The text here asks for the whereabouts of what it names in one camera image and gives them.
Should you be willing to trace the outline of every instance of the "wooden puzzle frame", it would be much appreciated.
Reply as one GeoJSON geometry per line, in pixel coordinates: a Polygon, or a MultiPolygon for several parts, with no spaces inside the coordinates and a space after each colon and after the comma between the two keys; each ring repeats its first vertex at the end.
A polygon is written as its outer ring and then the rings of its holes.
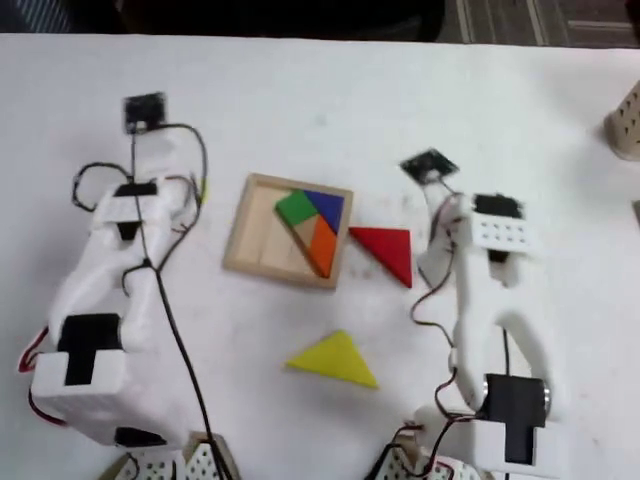
{"type": "Polygon", "coordinates": [[[349,231],[349,218],[351,216],[352,203],[353,192],[350,190],[252,173],[247,177],[242,199],[236,212],[236,219],[227,244],[223,266],[230,270],[275,278],[299,285],[335,288],[340,275],[340,264],[342,261],[344,243],[349,231]],[[281,266],[262,265],[259,261],[249,261],[240,258],[241,243],[247,228],[249,227],[250,213],[253,208],[256,208],[254,205],[254,197],[260,188],[278,189],[283,191],[312,190],[327,193],[329,195],[338,195],[344,198],[340,227],[336,235],[336,249],[333,262],[331,264],[331,274],[328,278],[320,277],[313,272],[311,272],[311,274],[301,273],[299,271],[289,269],[288,266],[284,264],[281,266]]]}

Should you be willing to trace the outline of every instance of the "red wire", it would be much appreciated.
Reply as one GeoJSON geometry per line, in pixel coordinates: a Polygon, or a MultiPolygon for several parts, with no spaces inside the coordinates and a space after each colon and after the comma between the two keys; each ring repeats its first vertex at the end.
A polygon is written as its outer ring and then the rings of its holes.
{"type": "Polygon", "coordinates": [[[49,327],[44,327],[38,334],[36,339],[29,345],[29,347],[20,356],[20,362],[18,363],[18,372],[28,373],[33,372],[36,368],[35,359],[38,356],[38,352],[32,354],[32,352],[40,346],[42,341],[49,334],[49,327]]]}
{"type": "MultiPolygon", "coordinates": [[[[18,372],[20,373],[29,373],[33,372],[36,369],[36,357],[40,352],[34,352],[36,348],[40,346],[42,341],[49,334],[49,327],[44,327],[42,331],[38,334],[35,340],[27,347],[27,349],[22,352],[20,356],[20,361],[18,362],[18,372]]],[[[48,413],[43,412],[38,408],[36,402],[33,400],[33,394],[31,393],[31,387],[29,387],[29,393],[27,394],[27,401],[29,402],[29,407],[38,417],[40,417],[45,422],[51,423],[52,425],[56,425],[58,427],[66,427],[67,422],[60,418],[53,417],[48,413]]]]}
{"type": "Polygon", "coordinates": [[[31,407],[31,410],[33,410],[33,413],[35,413],[42,420],[44,420],[45,422],[49,422],[49,423],[51,423],[53,425],[56,425],[58,427],[66,427],[67,426],[67,422],[65,422],[64,420],[62,420],[60,418],[53,417],[53,416],[49,415],[48,413],[44,413],[42,410],[40,410],[38,408],[36,403],[33,401],[33,394],[31,393],[31,387],[29,387],[29,393],[27,395],[27,399],[29,400],[29,406],[31,407]]]}

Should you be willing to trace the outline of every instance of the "blue triangle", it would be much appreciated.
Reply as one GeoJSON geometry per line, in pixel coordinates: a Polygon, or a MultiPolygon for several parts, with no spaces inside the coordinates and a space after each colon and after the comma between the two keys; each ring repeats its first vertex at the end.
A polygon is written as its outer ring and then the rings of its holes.
{"type": "Polygon", "coordinates": [[[336,235],[340,229],[340,219],[342,218],[342,206],[344,204],[344,197],[338,195],[330,195],[328,193],[311,192],[309,190],[304,191],[305,195],[318,213],[327,221],[331,230],[336,235]]]}

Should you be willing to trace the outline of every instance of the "tangram puzzle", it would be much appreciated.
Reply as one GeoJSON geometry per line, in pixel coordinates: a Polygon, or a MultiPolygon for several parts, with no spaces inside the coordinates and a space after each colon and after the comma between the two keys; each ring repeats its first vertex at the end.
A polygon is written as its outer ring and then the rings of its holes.
{"type": "Polygon", "coordinates": [[[349,190],[249,175],[225,268],[335,288],[352,200],[349,190]]]}
{"type": "Polygon", "coordinates": [[[329,193],[295,190],[276,204],[315,271],[331,275],[344,198],[329,193]]]}

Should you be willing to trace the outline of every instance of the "tangram piece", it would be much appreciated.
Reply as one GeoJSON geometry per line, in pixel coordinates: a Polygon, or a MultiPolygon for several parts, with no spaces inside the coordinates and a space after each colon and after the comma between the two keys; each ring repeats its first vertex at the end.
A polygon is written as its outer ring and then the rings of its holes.
{"type": "Polygon", "coordinates": [[[351,337],[342,330],[332,333],[296,355],[286,365],[365,387],[378,388],[378,382],[351,337]]]}
{"type": "Polygon", "coordinates": [[[331,275],[335,251],[336,236],[324,218],[319,216],[308,255],[321,277],[328,278],[331,275]]]}
{"type": "Polygon", "coordinates": [[[411,288],[411,236],[409,230],[351,227],[349,233],[407,288],[411,288]]]}
{"type": "Polygon", "coordinates": [[[318,210],[318,213],[327,221],[333,233],[337,234],[340,228],[340,219],[342,218],[344,197],[309,190],[305,190],[304,193],[318,210]]]}
{"type": "Polygon", "coordinates": [[[276,203],[276,211],[291,228],[318,213],[302,190],[295,190],[291,195],[276,203]]]}

